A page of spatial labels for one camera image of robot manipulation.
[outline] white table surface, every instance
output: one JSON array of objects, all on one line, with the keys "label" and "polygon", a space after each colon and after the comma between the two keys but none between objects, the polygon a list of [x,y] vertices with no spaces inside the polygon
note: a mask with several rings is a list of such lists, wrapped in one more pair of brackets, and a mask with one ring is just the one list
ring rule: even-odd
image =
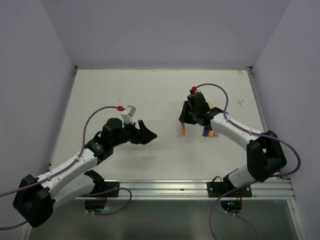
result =
[{"label": "white table surface", "polygon": [[[189,89],[215,83],[229,95],[231,118],[263,130],[246,71],[236,70],[79,70],[52,160],[52,168],[81,148],[82,131],[89,115],[104,106],[137,108],[134,120],[143,120],[158,137],[147,145],[122,144],[94,169],[115,180],[207,180],[246,164],[245,151],[223,135],[203,137],[203,127],[187,125],[180,135],[180,116]],[[213,86],[201,88],[206,99],[221,109],[225,96]],[[120,117],[114,109],[97,113],[88,125],[86,141],[109,118]]]}]

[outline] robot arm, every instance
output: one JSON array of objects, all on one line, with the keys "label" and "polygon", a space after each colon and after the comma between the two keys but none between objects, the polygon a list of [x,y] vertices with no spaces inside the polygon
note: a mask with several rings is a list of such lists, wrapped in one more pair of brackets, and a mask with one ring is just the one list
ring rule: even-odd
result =
[{"label": "robot arm", "polygon": [[[214,107],[209,108],[201,92],[192,92],[183,103],[179,121],[186,124],[199,124],[207,129],[214,129],[225,135],[246,151],[247,164],[238,168],[223,178],[223,187],[219,194],[224,194],[251,181],[264,182],[287,164],[287,160],[278,141],[262,136],[251,135],[229,123],[233,121],[250,133],[260,133],[235,120],[225,118],[224,111]],[[263,133],[277,137],[272,131]]]},{"label": "robot arm", "polygon": [[126,107],[121,113],[123,122],[119,118],[110,118],[84,150],[65,163],[38,177],[28,175],[22,179],[20,188],[42,182],[17,192],[13,201],[13,206],[32,227],[43,224],[54,209],[76,197],[109,190],[104,179],[89,169],[110,157],[114,147],[126,142],[145,145],[157,137],[142,120],[138,120],[139,129],[136,128],[132,121],[135,111],[134,106]]}]

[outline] white wall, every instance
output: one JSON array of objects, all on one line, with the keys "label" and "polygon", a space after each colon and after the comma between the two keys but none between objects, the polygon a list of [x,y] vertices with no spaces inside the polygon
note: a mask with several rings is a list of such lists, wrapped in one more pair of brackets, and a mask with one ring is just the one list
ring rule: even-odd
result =
[{"label": "white wall", "polygon": [[[0,193],[46,169],[72,82],[73,65],[40,1],[2,0]],[[23,220],[13,199],[0,199],[1,227]],[[20,231],[0,231],[0,239],[16,240]]]},{"label": "white wall", "polygon": [[101,69],[253,66],[290,0],[42,0],[73,63]]},{"label": "white wall", "polygon": [[[320,1],[292,0],[253,68],[268,127],[302,158],[291,177],[309,239],[320,234]],[[288,167],[296,165],[287,150]]]}]

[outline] cable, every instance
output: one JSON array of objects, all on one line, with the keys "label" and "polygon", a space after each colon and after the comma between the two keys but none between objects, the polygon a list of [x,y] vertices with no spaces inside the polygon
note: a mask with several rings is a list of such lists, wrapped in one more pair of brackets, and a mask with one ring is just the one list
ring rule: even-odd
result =
[{"label": "cable", "polygon": [[[229,104],[229,97],[228,97],[228,94],[226,92],[226,90],[224,90],[221,86],[217,85],[217,84],[214,84],[214,83],[203,83],[203,84],[200,84],[198,86],[196,86],[196,88],[199,88],[199,87],[202,87],[202,86],[214,86],[214,87],[217,87],[219,88],[220,90],[222,90],[222,92],[224,93],[225,95],[225,107],[223,109],[223,116],[225,117],[225,119],[228,119],[228,116],[227,116],[227,107],[228,107],[228,104]],[[294,174],[296,173],[300,166],[301,166],[301,158],[297,152],[297,150],[295,150],[295,148],[293,146],[291,146],[291,144],[289,144],[288,142],[284,141],[284,140],[281,140],[277,137],[274,137],[274,136],[269,136],[269,135],[265,135],[263,133],[257,133],[257,132],[250,132],[249,130],[243,128],[242,126],[239,126],[238,124],[234,123],[232,120],[228,120],[228,122],[235,126],[236,128],[244,131],[245,133],[247,134],[252,134],[254,136],[258,136],[258,137],[263,137],[263,138],[267,138],[267,139],[271,139],[271,140],[275,140],[275,141],[278,141],[280,143],[283,143],[284,145],[286,145],[288,148],[290,148],[293,153],[295,154],[296,156],[296,159],[297,159],[297,166],[294,170],[290,171],[290,172],[287,172],[287,173],[284,173],[284,174],[275,174],[275,175],[272,175],[272,177],[284,177],[284,176],[288,176],[288,175],[291,175],[291,174]]]},{"label": "cable", "polygon": [[214,182],[217,178],[219,178],[220,182],[222,182],[222,178],[220,176],[215,176],[214,179],[212,180],[212,182]]},{"label": "cable", "polygon": [[[241,185],[241,186],[239,186],[239,187],[236,187],[236,188],[232,189],[231,191],[228,191],[228,192],[222,194],[221,196],[218,197],[217,200],[214,201],[214,203],[213,203],[213,205],[212,205],[212,207],[211,207],[211,209],[210,209],[210,212],[209,212],[209,227],[210,227],[210,231],[211,231],[211,234],[212,234],[212,236],[213,236],[214,239],[217,240],[218,238],[217,238],[217,236],[216,236],[216,234],[215,234],[215,231],[214,231],[214,229],[213,229],[213,226],[212,226],[212,214],[213,214],[213,212],[214,212],[215,207],[218,205],[219,201],[220,201],[222,198],[228,196],[229,194],[232,194],[232,193],[234,193],[234,192],[237,192],[237,191],[239,191],[240,189],[245,188],[245,187],[248,186],[248,185],[255,184],[256,182],[257,182],[257,181],[247,182],[247,183],[245,183],[245,184],[243,184],[243,185]],[[237,214],[235,214],[235,215],[233,215],[233,216],[235,216],[235,217],[237,217],[237,218],[239,218],[239,219],[242,219],[242,220],[244,220],[246,223],[248,223],[248,224],[252,227],[252,229],[254,230],[255,239],[256,239],[256,240],[259,240],[259,239],[260,239],[260,236],[259,236],[259,234],[258,234],[257,229],[255,228],[255,226],[254,226],[251,222],[249,222],[247,219],[245,219],[245,218],[242,217],[242,216],[238,216]]]},{"label": "cable", "polygon": [[83,195],[83,197],[100,196],[100,195],[108,194],[108,193],[110,193],[112,191],[116,191],[116,190],[126,190],[130,194],[130,198],[129,198],[128,202],[123,207],[121,207],[120,209],[118,209],[116,211],[113,211],[113,212],[100,213],[100,212],[93,212],[92,211],[91,213],[94,214],[94,215],[99,215],[99,216],[109,216],[109,215],[117,214],[117,213],[121,212],[122,210],[125,210],[129,206],[129,204],[131,203],[131,199],[132,199],[132,192],[130,191],[130,189],[125,188],[125,187],[115,187],[113,189],[110,189],[110,190],[107,190],[107,191],[103,191],[103,192],[85,194],[85,195]]},{"label": "cable", "polygon": [[[226,100],[226,101],[225,101],[225,106],[224,106],[224,109],[223,109],[223,116],[224,116],[225,119],[228,119],[228,116],[227,116],[227,108],[228,108],[228,104],[229,104],[229,97],[228,97],[228,94],[227,94],[226,90],[223,89],[221,86],[219,86],[219,85],[217,85],[217,84],[214,84],[214,83],[203,83],[203,84],[200,84],[200,85],[198,85],[198,86],[196,86],[196,87],[192,87],[191,90],[192,90],[193,92],[195,92],[195,90],[197,90],[197,88],[202,87],[202,86],[214,86],[214,87],[220,89],[220,90],[224,93],[224,95],[225,95],[225,100]],[[287,173],[283,173],[283,174],[274,174],[274,175],[272,175],[272,177],[284,177],[284,176],[288,176],[288,175],[291,175],[291,174],[296,173],[296,172],[299,170],[299,168],[300,168],[300,166],[301,166],[301,158],[300,158],[298,152],[296,151],[296,149],[295,149],[291,144],[289,144],[288,142],[286,142],[286,141],[284,141],[284,140],[281,140],[281,139],[279,139],[279,138],[277,138],[277,137],[265,135],[265,134],[263,134],[263,133],[250,132],[249,130],[247,130],[247,129],[241,127],[241,126],[239,126],[239,125],[236,124],[236,123],[234,123],[232,120],[228,120],[228,122],[229,122],[231,125],[235,126],[236,128],[242,130],[242,131],[245,132],[245,133],[248,133],[248,134],[251,134],[251,135],[254,135],[254,136],[258,136],[258,137],[268,138],[268,139],[275,140],[275,141],[278,141],[278,142],[280,142],[280,143],[283,143],[284,145],[286,145],[287,147],[289,147],[289,148],[293,151],[293,153],[295,154],[296,159],[297,159],[297,166],[295,167],[295,169],[293,169],[292,171],[289,171],[289,172],[287,172]],[[214,237],[214,239],[217,239],[217,236],[215,235],[214,230],[213,230],[213,227],[212,227],[212,214],[213,214],[214,208],[217,206],[218,202],[221,200],[221,198],[223,198],[223,197],[225,197],[225,196],[227,196],[227,195],[229,195],[229,194],[231,194],[231,193],[233,193],[233,192],[236,192],[236,191],[238,191],[238,190],[242,189],[243,187],[246,187],[246,186],[248,186],[248,185],[250,185],[250,184],[255,184],[256,182],[257,182],[257,181],[247,182],[247,183],[243,184],[242,186],[237,187],[237,188],[235,188],[235,189],[233,189],[233,190],[231,190],[231,191],[229,191],[229,192],[221,195],[221,196],[213,203],[213,205],[212,205],[212,207],[211,207],[211,209],[210,209],[210,213],[209,213],[209,226],[210,226],[210,231],[211,231],[212,236]],[[254,227],[254,225],[253,225],[252,223],[250,223],[248,220],[246,220],[246,219],[243,218],[242,216],[238,216],[238,215],[235,215],[235,216],[238,217],[238,218],[240,218],[240,219],[242,219],[242,220],[244,220],[245,222],[247,222],[247,223],[253,228],[253,230],[254,230],[254,232],[255,232],[255,237],[256,237],[256,239],[257,239],[257,240],[260,239],[260,236],[259,236],[256,228]]]},{"label": "cable", "polygon": [[22,225],[25,225],[26,223],[27,223],[27,221],[23,221],[17,225],[13,225],[13,226],[0,226],[0,231],[16,229],[18,227],[21,227]]},{"label": "cable", "polygon": [[[104,107],[101,107],[99,108],[98,110],[94,111],[89,117],[88,119],[86,120],[85,122],[85,125],[84,125],[84,128],[83,128],[83,133],[82,133],[82,146],[81,146],[81,150],[80,150],[80,153],[78,156],[81,156],[82,153],[84,152],[85,150],[85,144],[86,144],[86,131],[87,131],[87,126],[88,126],[88,123],[89,121],[91,120],[91,118],[98,112],[100,112],[101,110],[104,110],[104,109],[117,109],[118,111],[123,111],[124,108],[122,106],[104,106]],[[68,166],[66,166],[65,168],[61,169],[60,171],[57,171],[56,173],[52,174],[50,176],[50,178],[54,178],[56,176],[58,176],[59,174],[65,172],[66,170],[68,170],[69,168],[71,168],[76,162],[78,161],[77,158],[75,158],[73,160],[72,163],[70,163]],[[33,184],[30,184],[28,186],[23,186],[23,187],[20,187],[20,188],[17,188],[17,189],[14,189],[14,190],[11,190],[11,191],[7,191],[7,192],[4,192],[4,193],[1,193],[0,194],[0,198],[4,197],[4,196],[7,196],[7,195],[10,195],[10,194],[14,194],[14,193],[17,193],[17,192],[20,192],[20,191],[23,191],[23,190],[26,190],[26,189],[29,189],[29,188],[32,188],[34,186],[37,186],[39,184],[42,184],[46,181],[48,181],[49,179],[46,177],[38,182],[35,182]],[[0,231],[5,231],[5,230],[10,230],[10,229],[15,229],[15,228],[18,228],[24,224],[26,224],[27,221],[24,221],[24,222],[21,222],[17,225],[13,225],[13,226],[8,226],[8,227],[0,227]]]}]

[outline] purple block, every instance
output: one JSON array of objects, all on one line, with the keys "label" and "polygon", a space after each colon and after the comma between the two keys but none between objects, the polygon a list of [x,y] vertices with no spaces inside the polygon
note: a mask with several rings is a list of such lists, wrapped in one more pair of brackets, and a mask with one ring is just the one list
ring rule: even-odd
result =
[{"label": "purple block", "polygon": [[208,135],[209,135],[209,129],[203,129],[203,134],[202,134],[202,136],[204,136],[204,137],[208,137]]}]

